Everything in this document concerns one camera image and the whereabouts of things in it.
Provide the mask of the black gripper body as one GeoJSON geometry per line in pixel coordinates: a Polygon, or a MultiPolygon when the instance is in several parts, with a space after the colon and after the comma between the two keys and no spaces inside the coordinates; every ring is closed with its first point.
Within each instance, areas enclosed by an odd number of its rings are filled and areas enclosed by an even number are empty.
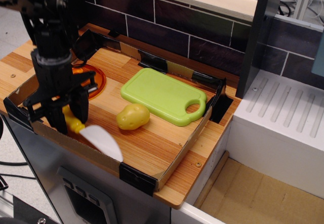
{"type": "Polygon", "coordinates": [[[71,52],[58,58],[43,57],[38,49],[31,52],[38,89],[23,103],[30,121],[48,118],[50,108],[69,105],[72,95],[77,92],[88,93],[90,89],[97,89],[95,72],[73,75],[71,57],[71,52]]]}

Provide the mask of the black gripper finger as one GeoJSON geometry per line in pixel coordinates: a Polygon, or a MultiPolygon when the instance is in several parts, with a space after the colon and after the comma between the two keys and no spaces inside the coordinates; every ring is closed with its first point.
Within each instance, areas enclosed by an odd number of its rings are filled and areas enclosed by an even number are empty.
{"type": "Polygon", "coordinates": [[[86,91],[80,91],[73,94],[69,107],[74,116],[79,119],[81,123],[86,123],[89,115],[88,93],[86,91]]]}
{"type": "Polygon", "coordinates": [[[48,122],[50,123],[51,127],[54,127],[58,132],[67,134],[67,125],[61,107],[54,107],[49,109],[48,122]]]}

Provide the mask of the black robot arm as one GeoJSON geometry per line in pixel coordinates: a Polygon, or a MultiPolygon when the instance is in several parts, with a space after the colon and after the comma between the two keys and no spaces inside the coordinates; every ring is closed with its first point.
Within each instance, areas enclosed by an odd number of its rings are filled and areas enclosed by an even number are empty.
{"type": "Polygon", "coordinates": [[[1,7],[21,14],[36,48],[31,52],[38,89],[23,103],[28,119],[43,117],[51,127],[68,132],[63,108],[69,106],[82,123],[88,119],[89,94],[97,90],[95,72],[75,74],[72,52],[77,48],[78,27],[66,0],[1,0],[1,7]]]}

